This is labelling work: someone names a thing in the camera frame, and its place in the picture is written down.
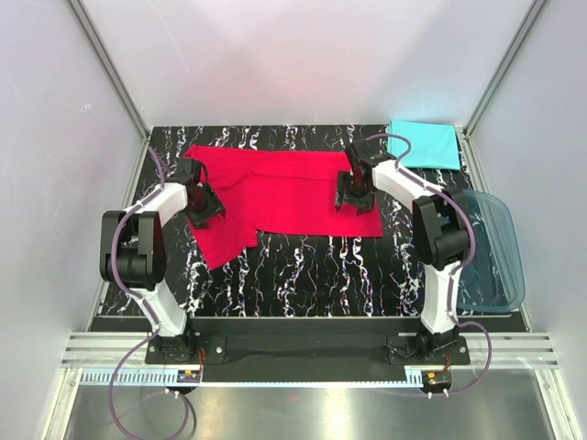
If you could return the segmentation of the red t shirt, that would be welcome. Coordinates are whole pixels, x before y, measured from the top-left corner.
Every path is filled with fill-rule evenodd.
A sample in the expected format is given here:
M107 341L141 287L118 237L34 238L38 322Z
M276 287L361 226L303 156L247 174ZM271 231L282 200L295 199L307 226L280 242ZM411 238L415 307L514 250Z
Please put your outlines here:
M357 214L335 207L337 176L347 158L332 151L261 151L191 146L186 157L202 162L226 207L204 229L192 230L209 269L258 244L258 233L381 237L377 210Z

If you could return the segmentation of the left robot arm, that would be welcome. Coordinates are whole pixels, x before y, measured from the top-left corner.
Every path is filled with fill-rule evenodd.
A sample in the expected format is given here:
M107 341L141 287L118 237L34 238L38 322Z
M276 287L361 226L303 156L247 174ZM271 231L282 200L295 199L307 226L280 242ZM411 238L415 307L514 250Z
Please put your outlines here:
M226 215L199 160L179 160L175 172L143 199L103 214L99 271L147 317L148 351L161 361L186 363L203 355L204 347L165 280L163 228L177 214L185 215L196 230L206 230L212 220Z

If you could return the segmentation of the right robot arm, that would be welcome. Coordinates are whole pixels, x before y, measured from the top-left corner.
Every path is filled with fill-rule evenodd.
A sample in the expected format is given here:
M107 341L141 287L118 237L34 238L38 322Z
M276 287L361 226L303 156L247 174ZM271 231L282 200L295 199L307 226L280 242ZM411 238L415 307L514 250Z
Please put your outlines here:
M362 146L376 135L345 147L350 170L338 173L335 209L348 205L359 215L367 214L374 210L377 192L391 195L409 209L412 242L425 266L424 306L416 334L401 346L387 347L392 360L444 363L458 346L460 274L476 249L466 198L459 188L442 188L407 169L401 160L411 151L411 142L399 135L386 137L403 141L406 150L398 157L388 152L369 154Z

